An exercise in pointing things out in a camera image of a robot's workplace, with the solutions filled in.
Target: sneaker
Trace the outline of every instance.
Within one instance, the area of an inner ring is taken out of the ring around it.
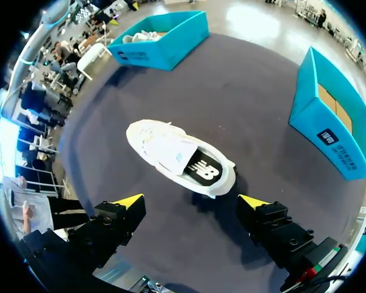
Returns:
[[[210,198],[227,194],[235,183],[235,164],[212,145],[181,128],[140,120],[126,131],[130,146],[168,179]]]
[[[127,43],[132,43],[133,42],[133,36],[131,35],[125,35],[122,38],[122,43],[127,44]]]

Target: person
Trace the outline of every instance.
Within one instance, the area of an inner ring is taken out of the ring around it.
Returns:
[[[327,14],[325,13],[325,10],[322,9],[321,14],[318,17],[318,21],[317,21],[317,27],[319,29],[321,29],[323,27],[323,23],[325,22],[326,19],[327,19]]]
[[[62,46],[60,42],[56,42],[54,44],[54,49],[52,50],[52,52],[57,54],[57,56],[60,57],[63,62],[74,62],[77,64],[80,60],[79,56],[77,56],[75,53],[72,53],[67,47]]]
[[[56,73],[65,74],[65,72],[70,73],[74,78],[79,78],[79,73],[77,72],[76,63],[67,63],[61,66],[61,64],[53,59],[50,62],[50,69]]]
[[[36,82],[30,81],[20,96],[20,106],[24,110],[31,110],[38,116],[43,114],[44,120],[51,120],[52,123],[63,126],[66,116],[53,110],[47,103],[46,89]]]
[[[78,200],[49,197],[26,190],[27,181],[23,176],[4,177],[0,183],[11,208],[11,215],[19,239],[39,230],[71,228],[89,221],[84,213],[59,214],[67,210],[83,210]]]
[[[137,11],[137,9],[133,5],[133,0],[123,0],[123,1],[126,2],[127,6],[129,6],[130,10]]]
[[[91,24],[93,26],[100,26],[103,23],[103,20],[101,20],[99,17],[96,17],[95,14],[91,15]]]
[[[47,115],[52,115],[52,109],[45,101],[46,92],[35,85],[35,82],[28,82],[24,92],[20,96],[20,106],[25,110],[32,110],[38,114],[46,112]]]

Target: shoe lace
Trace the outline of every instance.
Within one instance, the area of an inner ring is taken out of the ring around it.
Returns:
[[[180,137],[179,134],[171,131],[171,128],[168,128],[167,125],[159,125],[159,127],[157,128],[155,128],[154,126],[148,126],[140,131],[142,148],[146,154],[148,154],[147,146],[149,142],[152,141],[154,136],[159,136],[163,138],[170,137],[171,139],[173,139],[174,137]]]

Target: dark blue mat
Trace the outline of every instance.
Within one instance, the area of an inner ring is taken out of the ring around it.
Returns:
[[[144,193],[147,215],[119,252],[178,293],[279,292],[287,272],[253,246],[234,215],[239,192],[280,201],[316,241],[345,241],[365,181],[345,181],[288,125],[298,66],[252,43],[212,35],[172,72],[113,59],[64,128],[65,170],[89,212]],[[213,201],[163,177],[129,146],[144,118],[171,121],[237,164],[237,186]]]

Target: desk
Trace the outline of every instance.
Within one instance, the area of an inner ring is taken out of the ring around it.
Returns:
[[[97,43],[93,45],[78,61],[77,69],[89,80],[92,80],[92,77],[85,72],[85,69],[88,65],[94,62],[97,57],[102,57],[103,52],[107,52],[111,55],[111,52],[103,44]]]
[[[273,51],[217,34],[173,71],[104,67],[68,117],[60,155],[89,213],[103,200],[145,194],[146,216],[118,255],[178,293],[279,292],[287,272],[250,241],[234,214],[237,192],[280,201],[317,242],[345,242],[365,181],[346,182],[288,125],[297,72]],[[211,200],[162,176],[127,143],[129,124],[144,118],[217,147],[237,164],[235,189]]]

